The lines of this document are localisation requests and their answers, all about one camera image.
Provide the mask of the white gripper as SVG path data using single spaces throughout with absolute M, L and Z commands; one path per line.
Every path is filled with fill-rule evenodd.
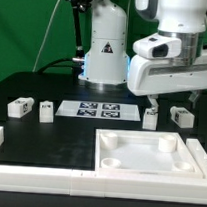
M 190 90 L 189 101 L 196 106 L 199 90 L 207 89 L 207 50 L 190 66 L 172 66 L 169 60 L 134 56 L 127 84 L 135 96 L 147 95 L 152 113 L 158 112 L 157 94 Z

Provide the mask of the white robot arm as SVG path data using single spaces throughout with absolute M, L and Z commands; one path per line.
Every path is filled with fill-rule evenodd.
M 133 45 L 135 55 L 125 53 L 126 15 L 110 0 L 92 6 L 92 46 L 79 78 L 104 88 L 126 84 L 136 96 L 146 95 L 158 111 L 160 94 L 207 89 L 207 50 L 202 35 L 207 29 L 207 0 L 135 0 L 137 13 L 158 21 L 158 32 Z

